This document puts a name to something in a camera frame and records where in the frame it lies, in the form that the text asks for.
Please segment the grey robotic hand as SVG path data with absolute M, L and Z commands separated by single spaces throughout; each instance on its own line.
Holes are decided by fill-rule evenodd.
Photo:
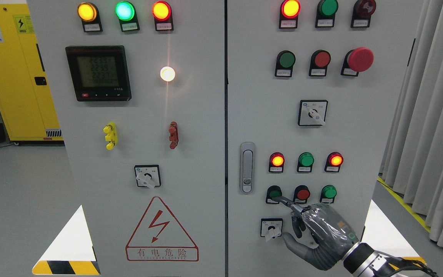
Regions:
M 331 269 L 359 241 L 351 226 L 330 205 L 301 207 L 283 196 L 272 199 L 296 212 L 315 237 L 318 247 L 312 249 L 297 242 L 290 233 L 282 234 L 286 247 L 318 270 Z

